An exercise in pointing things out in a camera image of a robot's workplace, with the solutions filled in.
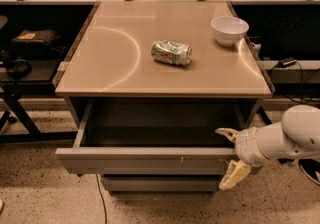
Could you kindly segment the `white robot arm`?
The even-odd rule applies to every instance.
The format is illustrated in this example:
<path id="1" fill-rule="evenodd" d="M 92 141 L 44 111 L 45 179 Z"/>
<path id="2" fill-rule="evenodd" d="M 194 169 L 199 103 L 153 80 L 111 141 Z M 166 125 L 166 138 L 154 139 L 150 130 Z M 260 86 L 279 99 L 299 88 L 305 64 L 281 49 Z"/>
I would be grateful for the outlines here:
<path id="1" fill-rule="evenodd" d="M 219 184 L 229 190 L 245 179 L 253 168 L 275 159 L 314 159 L 320 155 L 320 109 L 310 105 L 289 108 L 280 122 L 241 131 L 217 128 L 215 132 L 234 143 L 239 160 L 229 162 Z"/>

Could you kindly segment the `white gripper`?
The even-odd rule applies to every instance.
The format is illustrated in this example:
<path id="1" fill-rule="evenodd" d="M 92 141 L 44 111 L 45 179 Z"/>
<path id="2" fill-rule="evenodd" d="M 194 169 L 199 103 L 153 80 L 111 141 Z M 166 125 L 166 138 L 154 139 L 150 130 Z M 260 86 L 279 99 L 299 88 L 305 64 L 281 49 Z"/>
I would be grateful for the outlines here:
<path id="1" fill-rule="evenodd" d="M 262 167 L 268 159 L 262 154 L 257 142 L 256 127 L 237 131 L 232 128 L 217 128 L 218 135 L 225 136 L 235 142 L 235 151 L 238 161 L 226 161 L 227 169 L 219 183 L 220 190 L 229 190 L 245 179 L 251 172 L 251 167 Z"/>

